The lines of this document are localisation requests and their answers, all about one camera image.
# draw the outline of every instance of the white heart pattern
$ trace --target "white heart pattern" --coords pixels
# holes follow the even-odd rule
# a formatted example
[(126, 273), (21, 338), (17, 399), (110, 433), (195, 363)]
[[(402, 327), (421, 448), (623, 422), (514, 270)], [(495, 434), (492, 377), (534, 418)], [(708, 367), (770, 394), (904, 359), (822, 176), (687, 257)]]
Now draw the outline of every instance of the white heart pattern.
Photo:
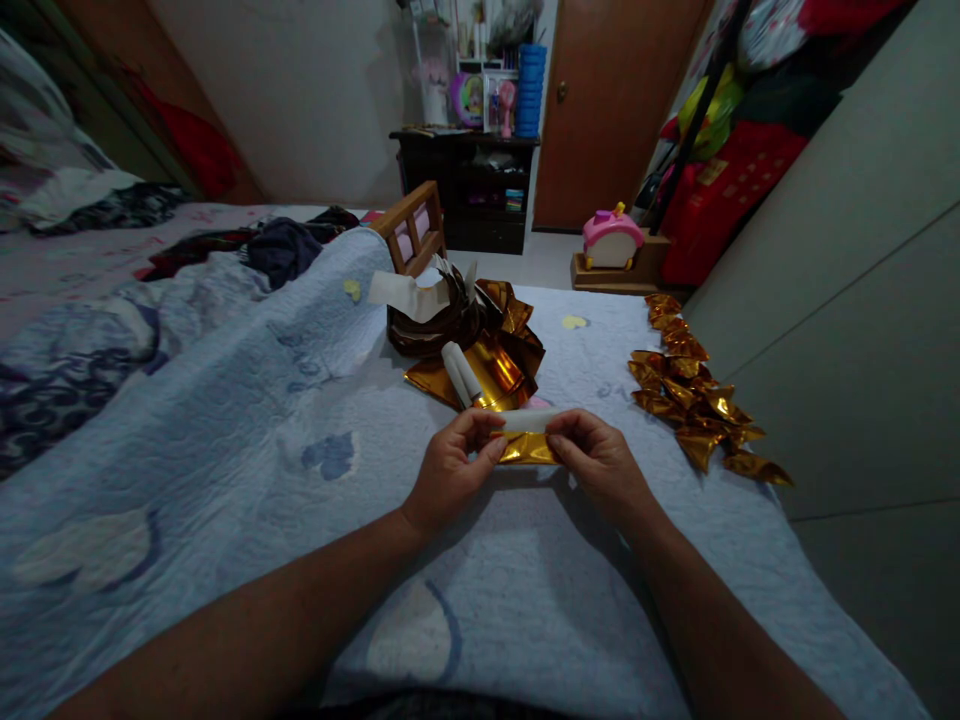
[(102, 515), (40, 538), (17, 558), (13, 574), (36, 587), (76, 573), (73, 591), (85, 595), (124, 579), (146, 560), (150, 545), (146, 508)]
[(444, 683), (460, 660), (460, 629), (440, 591), (414, 581), (388, 610), (367, 648), (367, 668), (382, 678)]

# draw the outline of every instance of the wooden bed frame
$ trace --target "wooden bed frame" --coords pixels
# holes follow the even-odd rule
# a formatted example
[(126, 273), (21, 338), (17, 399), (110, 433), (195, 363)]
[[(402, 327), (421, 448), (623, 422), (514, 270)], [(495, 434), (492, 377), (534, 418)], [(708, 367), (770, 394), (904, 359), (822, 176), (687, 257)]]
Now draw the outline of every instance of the wooden bed frame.
[[(417, 233), (416, 213), (421, 205), (427, 206), (427, 216), (430, 218), (430, 229), (421, 238)], [(413, 244), (413, 255), (406, 262), (400, 252), (400, 243), (397, 242), (397, 228), (406, 224)], [(387, 241), (390, 248), (390, 257), (393, 260), (393, 269), (400, 275), (416, 277), (430, 265), (430, 258), (435, 254), (447, 256), (447, 243), (443, 237), (443, 215), (440, 212), (440, 193), (437, 183), (428, 180), (420, 187), (407, 195), (383, 215), (370, 223), (370, 229)]]

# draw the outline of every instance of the hand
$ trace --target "hand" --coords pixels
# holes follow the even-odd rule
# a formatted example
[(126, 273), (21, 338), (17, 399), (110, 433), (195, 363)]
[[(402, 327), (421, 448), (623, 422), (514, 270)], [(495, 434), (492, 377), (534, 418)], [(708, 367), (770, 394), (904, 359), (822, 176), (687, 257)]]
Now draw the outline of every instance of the hand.
[(586, 410), (568, 410), (547, 425), (547, 442), (607, 520), (621, 527), (656, 505), (623, 433)]
[[(505, 422), (495, 412), (470, 408), (433, 436), (417, 483), (400, 508), (414, 529), (434, 535), (470, 504), (507, 446), (506, 438), (490, 439), (490, 431)], [(472, 452), (477, 459), (470, 462)]]

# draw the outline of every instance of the folded gold paper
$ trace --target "folded gold paper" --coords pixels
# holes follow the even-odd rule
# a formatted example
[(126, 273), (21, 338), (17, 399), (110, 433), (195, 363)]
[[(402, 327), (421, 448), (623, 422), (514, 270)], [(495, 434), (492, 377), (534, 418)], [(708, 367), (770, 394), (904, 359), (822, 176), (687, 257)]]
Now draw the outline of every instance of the folded gold paper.
[(738, 452), (727, 455), (723, 459), (723, 466), (738, 475), (770, 483), (771, 485), (785, 485), (793, 487), (793, 480), (786, 471), (769, 460), (748, 452)]
[(560, 460), (547, 444), (546, 433), (494, 433), (507, 439), (500, 456), (500, 465), (560, 465)]
[(667, 353), (630, 354), (630, 372), (643, 388), (633, 393), (637, 404), (662, 420), (679, 423), (677, 443), (701, 472), (709, 472), (714, 450), (723, 445), (727, 469), (760, 482), (792, 486), (779, 465), (743, 450), (766, 433), (734, 404), (732, 385), (718, 387), (704, 364), (710, 356), (678, 317), (680, 304), (669, 295), (649, 295), (646, 302), (650, 324), (660, 331)]
[[(438, 334), (429, 336), (428, 345), (404, 346), (404, 349), (412, 350), (411, 354), (430, 354), (410, 368), (404, 377), (428, 395), (460, 410), (460, 401), (443, 365), (440, 349), (451, 339), (460, 342), (467, 337), (472, 344), (461, 344), (463, 354), (483, 389), (474, 405), (496, 412), (518, 409), (537, 391), (534, 378), (544, 355), (543, 343), (527, 327), (533, 306), (517, 300), (510, 283), (477, 280), (480, 302), (474, 303), (475, 309), (466, 309), (462, 306), (467, 291), (459, 273), (441, 274), (449, 285), (451, 306), (459, 310), (447, 313), (447, 324), (430, 321), (429, 324), (435, 326), (431, 329)], [(473, 318), (474, 315), (481, 325), (478, 331), (464, 333), (456, 326), (457, 318)], [(409, 337), (410, 331), (416, 328), (406, 321), (405, 337)]]

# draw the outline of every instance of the pink toy house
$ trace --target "pink toy house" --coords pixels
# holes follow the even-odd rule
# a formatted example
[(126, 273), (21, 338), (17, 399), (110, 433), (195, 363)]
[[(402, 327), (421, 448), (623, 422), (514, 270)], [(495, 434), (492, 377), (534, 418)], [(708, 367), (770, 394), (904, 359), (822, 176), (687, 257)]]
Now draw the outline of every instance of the pink toy house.
[(633, 256), (643, 245), (643, 232), (623, 213), (623, 203), (617, 209), (597, 210), (597, 214), (583, 226), (583, 254), (587, 270), (595, 267), (633, 267)]

